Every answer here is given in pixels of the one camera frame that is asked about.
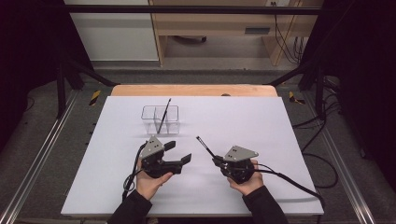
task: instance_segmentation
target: human hand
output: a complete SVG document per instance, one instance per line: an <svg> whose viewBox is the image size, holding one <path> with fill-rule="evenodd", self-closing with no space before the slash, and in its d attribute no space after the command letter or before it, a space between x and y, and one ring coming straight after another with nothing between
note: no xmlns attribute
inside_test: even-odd
<svg viewBox="0 0 396 224"><path fill-rule="evenodd" d="M254 164L255 170L259 169L259 166L257 165L258 164L257 161L251 160L251 162ZM258 189L264 185L264 182L262 181L262 173L260 172L254 172L253 176L247 182L239 185L235 183L235 181L233 181L230 177L228 177L227 180L228 182L230 182L230 187L232 189L238 190L244 196L247 196L253 190Z"/></svg>
<svg viewBox="0 0 396 224"><path fill-rule="evenodd" d="M141 164L141 160L139 160L137 163L138 170L140 170ZM150 200L160 188L160 186L166 183L166 181L168 181L172 175L173 174L169 172L159 178L152 178L146 174L146 172L141 171L136 177L136 190L145 199Z"/></svg>

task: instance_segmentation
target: horizontal black bar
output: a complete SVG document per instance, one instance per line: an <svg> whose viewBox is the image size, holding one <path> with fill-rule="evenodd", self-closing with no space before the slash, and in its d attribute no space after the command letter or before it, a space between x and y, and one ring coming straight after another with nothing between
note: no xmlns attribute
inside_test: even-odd
<svg viewBox="0 0 396 224"><path fill-rule="evenodd" d="M334 13L321 7L212 7L212 6L108 6L65 5L42 6L71 13L182 13L182 14L261 14L261 15L320 15Z"/></svg>

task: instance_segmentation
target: wooden cabinet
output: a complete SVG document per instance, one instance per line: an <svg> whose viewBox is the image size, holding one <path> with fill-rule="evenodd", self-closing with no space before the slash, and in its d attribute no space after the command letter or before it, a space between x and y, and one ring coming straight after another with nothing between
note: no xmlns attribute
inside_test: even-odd
<svg viewBox="0 0 396 224"><path fill-rule="evenodd" d="M320 7L322 2L323 0L289 0L288 7ZM152 6L264 7L267 0L149 0L149 3ZM275 20L274 15L248 14L152 14L151 17L161 64L169 35L260 35L272 65L278 65L282 57L281 35L286 39L291 36L309 37L317 18L279 15Z"/></svg>

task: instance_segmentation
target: transparent pen holder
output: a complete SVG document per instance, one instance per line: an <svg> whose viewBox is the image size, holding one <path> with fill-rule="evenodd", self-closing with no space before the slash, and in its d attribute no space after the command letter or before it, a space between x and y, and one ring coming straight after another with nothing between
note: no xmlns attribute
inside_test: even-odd
<svg viewBox="0 0 396 224"><path fill-rule="evenodd" d="M147 134L175 134L179 131L178 106L145 105L142 111L142 120Z"/></svg>

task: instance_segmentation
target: white cabinet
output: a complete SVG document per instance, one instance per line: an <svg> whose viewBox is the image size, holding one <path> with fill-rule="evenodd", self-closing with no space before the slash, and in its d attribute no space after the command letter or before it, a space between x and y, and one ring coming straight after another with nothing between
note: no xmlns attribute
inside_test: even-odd
<svg viewBox="0 0 396 224"><path fill-rule="evenodd" d="M67 5L148 5L147 0L64 0ZM151 17L124 13L71 13L91 61L158 61Z"/></svg>

